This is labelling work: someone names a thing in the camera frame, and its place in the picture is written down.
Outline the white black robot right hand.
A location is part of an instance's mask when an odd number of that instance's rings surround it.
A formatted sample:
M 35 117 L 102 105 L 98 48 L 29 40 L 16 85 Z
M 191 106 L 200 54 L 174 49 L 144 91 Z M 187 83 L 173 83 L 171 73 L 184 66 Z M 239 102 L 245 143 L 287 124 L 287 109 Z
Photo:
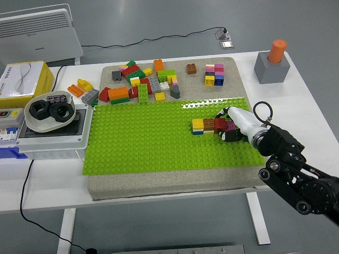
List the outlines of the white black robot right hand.
M 226 114 L 239 128 L 239 131 L 234 131 L 234 134 L 232 134 L 231 131 L 219 131 L 219 136 L 221 139 L 225 142 L 235 142 L 242 138 L 242 136 L 239 135 L 241 133 L 242 135 L 247 136 L 249 143 L 256 148 L 263 136 L 267 133 L 267 128 L 262 126 L 262 123 L 252 112 L 237 108 L 235 106 L 223 108 L 216 115 L 215 119 Z

